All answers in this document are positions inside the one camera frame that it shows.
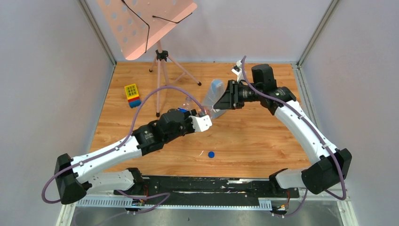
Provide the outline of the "yellow red blue toy block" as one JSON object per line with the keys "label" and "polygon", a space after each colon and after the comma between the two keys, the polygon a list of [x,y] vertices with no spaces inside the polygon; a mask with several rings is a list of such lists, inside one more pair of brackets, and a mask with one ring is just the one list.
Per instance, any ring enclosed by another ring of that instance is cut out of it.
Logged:
{"label": "yellow red blue toy block", "polygon": [[124,90],[130,108],[138,107],[142,103],[136,84],[127,85],[124,87]]}

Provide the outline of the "blue bottle cap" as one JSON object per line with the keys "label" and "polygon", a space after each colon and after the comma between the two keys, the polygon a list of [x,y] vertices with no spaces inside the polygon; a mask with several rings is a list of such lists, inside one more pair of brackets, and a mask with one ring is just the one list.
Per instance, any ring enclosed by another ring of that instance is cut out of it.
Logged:
{"label": "blue bottle cap", "polygon": [[215,157],[215,153],[212,152],[212,151],[209,152],[209,153],[208,153],[208,157],[209,157],[209,158],[214,158],[214,157]]}

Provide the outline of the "blue item in plastic bag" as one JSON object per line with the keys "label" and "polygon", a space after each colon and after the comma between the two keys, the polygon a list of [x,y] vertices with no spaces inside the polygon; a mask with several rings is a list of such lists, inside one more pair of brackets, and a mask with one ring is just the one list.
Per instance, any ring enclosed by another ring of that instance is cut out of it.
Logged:
{"label": "blue item in plastic bag", "polygon": [[214,109],[213,106],[222,97],[222,94],[225,92],[225,84],[220,79],[214,79],[211,82],[211,85],[207,91],[207,94],[203,98],[201,105],[206,111],[206,114],[210,116],[211,120],[217,119],[224,113],[226,110]]}

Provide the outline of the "clear Pepsi bottle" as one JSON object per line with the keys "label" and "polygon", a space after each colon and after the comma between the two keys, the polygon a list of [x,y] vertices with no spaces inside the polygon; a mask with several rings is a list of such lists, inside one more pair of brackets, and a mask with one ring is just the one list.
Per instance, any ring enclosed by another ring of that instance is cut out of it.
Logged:
{"label": "clear Pepsi bottle", "polygon": [[183,103],[177,109],[186,115],[198,114],[197,105],[190,97],[186,97]]}

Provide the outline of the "pink music stand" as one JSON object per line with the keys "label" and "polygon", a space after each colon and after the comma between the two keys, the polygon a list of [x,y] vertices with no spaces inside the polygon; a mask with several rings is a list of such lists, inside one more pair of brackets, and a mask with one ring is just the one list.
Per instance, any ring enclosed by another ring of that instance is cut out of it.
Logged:
{"label": "pink music stand", "polygon": [[192,0],[98,0],[98,6],[116,38],[126,60],[136,60],[149,48],[156,46],[156,56],[149,72],[157,69],[157,85],[161,77],[170,85],[166,68],[172,61],[182,70],[179,81],[187,75],[197,84],[202,83],[171,57],[161,44],[161,39],[197,8]]}

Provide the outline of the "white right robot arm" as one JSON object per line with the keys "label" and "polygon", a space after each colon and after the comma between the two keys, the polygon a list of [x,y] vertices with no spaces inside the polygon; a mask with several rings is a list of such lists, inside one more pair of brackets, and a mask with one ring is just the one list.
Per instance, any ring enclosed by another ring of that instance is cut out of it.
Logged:
{"label": "white right robot arm", "polygon": [[297,139],[305,151],[311,166],[304,169],[282,169],[269,176],[269,191],[282,196],[289,188],[305,188],[313,194],[326,192],[341,185],[346,198],[344,180],[349,171],[352,154],[346,148],[339,149],[324,136],[308,118],[293,92],[279,87],[269,64],[251,68],[253,81],[247,80],[244,63],[238,61],[232,72],[237,75],[229,80],[225,92],[213,105],[216,110],[236,110],[247,102],[259,102],[271,115],[280,120]]}

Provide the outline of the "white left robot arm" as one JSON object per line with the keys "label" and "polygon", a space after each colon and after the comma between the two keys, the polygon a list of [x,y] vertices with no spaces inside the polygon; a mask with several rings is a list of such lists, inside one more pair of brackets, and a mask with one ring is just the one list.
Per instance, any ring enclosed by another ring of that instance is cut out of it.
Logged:
{"label": "white left robot arm", "polygon": [[103,173],[103,170],[160,150],[178,137],[206,131],[211,125],[207,115],[198,117],[194,110],[181,112],[171,109],[158,120],[140,126],[126,138],[93,153],[75,157],[62,154],[58,156],[55,167],[59,201],[71,204],[89,193],[105,190],[129,190],[132,194],[140,194],[144,181],[137,173],[125,170],[112,174]]}

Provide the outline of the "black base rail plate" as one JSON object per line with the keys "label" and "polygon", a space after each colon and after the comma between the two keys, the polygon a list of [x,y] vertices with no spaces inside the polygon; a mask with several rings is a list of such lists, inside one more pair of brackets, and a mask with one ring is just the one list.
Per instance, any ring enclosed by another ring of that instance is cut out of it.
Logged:
{"label": "black base rail plate", "polygon": [[264,178],[210,178],[143,176],[124,193],[132,196],[154,196],[147,204],[157,204],[170,196],[165,205],[182,206],[244,206],[259,205],[260,198],[298,198],[296,188],[280,189]]}

